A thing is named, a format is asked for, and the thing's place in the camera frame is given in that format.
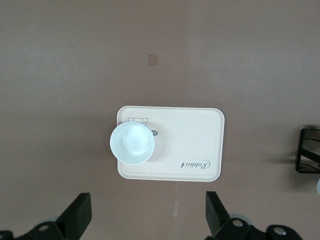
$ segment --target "white tray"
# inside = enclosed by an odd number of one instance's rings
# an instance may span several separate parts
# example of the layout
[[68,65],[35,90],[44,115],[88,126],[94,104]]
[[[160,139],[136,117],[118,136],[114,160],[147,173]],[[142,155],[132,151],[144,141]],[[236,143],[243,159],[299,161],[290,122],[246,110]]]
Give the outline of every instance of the white tray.
[[221,171],[225,117],[215,108],[124,106],[117,126],[127,121],[152,130],[154,152],[139,165],[117,161],[126,179],[212,182]]

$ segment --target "gray surface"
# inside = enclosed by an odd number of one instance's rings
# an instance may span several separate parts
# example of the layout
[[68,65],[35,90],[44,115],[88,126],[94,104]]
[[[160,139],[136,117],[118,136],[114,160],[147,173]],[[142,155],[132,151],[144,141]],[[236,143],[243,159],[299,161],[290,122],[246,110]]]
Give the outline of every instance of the gray surface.
[[[318,0],[0,1],[0,22],[1,229],[90,192],[83,240],[200,240],[217,191],[260,230],[319,239],[319,175],[294,171],[300,127],[320,122]],[[220,177],[122,178],[109,137],[125,105],[220,109]]]

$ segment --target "white bowl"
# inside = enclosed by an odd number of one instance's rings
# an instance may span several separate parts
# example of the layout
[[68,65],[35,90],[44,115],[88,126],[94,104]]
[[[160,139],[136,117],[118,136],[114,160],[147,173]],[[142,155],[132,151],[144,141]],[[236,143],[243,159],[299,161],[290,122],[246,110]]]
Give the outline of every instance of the white bowl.
[[151,157],[155,149],[155,139],[149,128],[142,123],[127,121],[113,130],[110,147],[120,162],[138,165]]

